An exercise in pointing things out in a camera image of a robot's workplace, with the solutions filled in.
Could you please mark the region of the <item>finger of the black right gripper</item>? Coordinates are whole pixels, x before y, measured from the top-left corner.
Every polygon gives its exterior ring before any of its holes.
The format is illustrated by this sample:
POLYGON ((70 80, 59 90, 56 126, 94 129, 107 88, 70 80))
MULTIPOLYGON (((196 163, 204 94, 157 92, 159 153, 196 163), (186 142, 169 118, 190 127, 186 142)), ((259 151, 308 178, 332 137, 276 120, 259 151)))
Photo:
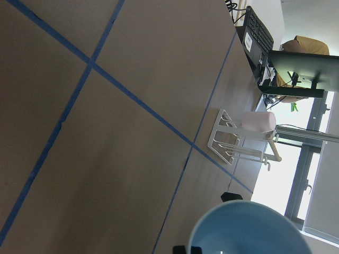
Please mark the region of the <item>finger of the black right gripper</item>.
POLYGON ((235 201, 235 200, 243 200, 243 197, 236 193, 224 192, 221 195, 221 200, 223 202, 235 201))

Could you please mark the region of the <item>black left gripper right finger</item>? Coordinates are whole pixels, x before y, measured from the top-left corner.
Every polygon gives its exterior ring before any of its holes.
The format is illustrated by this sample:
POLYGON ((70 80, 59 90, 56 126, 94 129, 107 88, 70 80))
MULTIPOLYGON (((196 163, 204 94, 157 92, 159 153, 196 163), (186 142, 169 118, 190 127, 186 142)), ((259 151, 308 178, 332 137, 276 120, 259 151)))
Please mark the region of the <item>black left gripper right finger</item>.
POLYGON ((202 254, 201 247, 191 246, 190 254, 202 254))

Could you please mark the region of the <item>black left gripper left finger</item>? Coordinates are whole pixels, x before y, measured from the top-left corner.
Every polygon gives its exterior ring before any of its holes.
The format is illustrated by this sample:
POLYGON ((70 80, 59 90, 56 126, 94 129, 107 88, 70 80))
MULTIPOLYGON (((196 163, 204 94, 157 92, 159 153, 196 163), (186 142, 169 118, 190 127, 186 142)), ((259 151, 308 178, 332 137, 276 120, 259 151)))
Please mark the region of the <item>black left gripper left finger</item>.
POLYGON ((172 249, 172 254, 186 254, 185 246, 174 246, 172 249))

